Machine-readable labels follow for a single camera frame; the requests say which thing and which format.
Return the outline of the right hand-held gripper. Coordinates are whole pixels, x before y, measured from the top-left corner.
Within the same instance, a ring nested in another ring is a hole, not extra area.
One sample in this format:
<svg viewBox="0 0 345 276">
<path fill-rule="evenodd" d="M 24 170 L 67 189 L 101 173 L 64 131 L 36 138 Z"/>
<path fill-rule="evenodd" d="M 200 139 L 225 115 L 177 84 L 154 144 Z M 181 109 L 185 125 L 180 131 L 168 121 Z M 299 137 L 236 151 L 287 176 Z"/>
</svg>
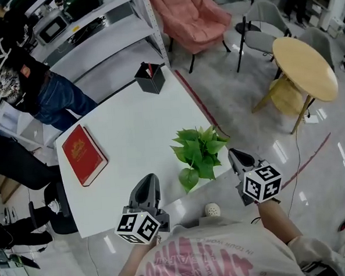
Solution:
<svg viewBox="0 0 345 276">
<path fill-rule="evenodd" d="M 245 206 L 272 200 L 280 193 L 282 173 L 275 164 L 237 148 L 228 150 L 229 162 L 240 183 L 236 186 Z"/>
</svg>

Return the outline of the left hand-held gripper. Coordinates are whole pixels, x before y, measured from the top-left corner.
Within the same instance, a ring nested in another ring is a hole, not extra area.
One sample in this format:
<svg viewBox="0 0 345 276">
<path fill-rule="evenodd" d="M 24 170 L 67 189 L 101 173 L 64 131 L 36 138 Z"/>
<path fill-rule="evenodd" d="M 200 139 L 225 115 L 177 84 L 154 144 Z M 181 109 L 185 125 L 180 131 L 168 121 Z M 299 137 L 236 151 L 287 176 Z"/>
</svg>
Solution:
<svg viewBox="0 0 345 276">
<path fill-rule="evenodd" d="M 115 234 L 131 244 L 149 244 L 158 232 L 170 232 L 169 214 L 159 208 L 158 177 L 146 175 L 131 191 L 129 203 L 115 228 Z"/>
</svg>

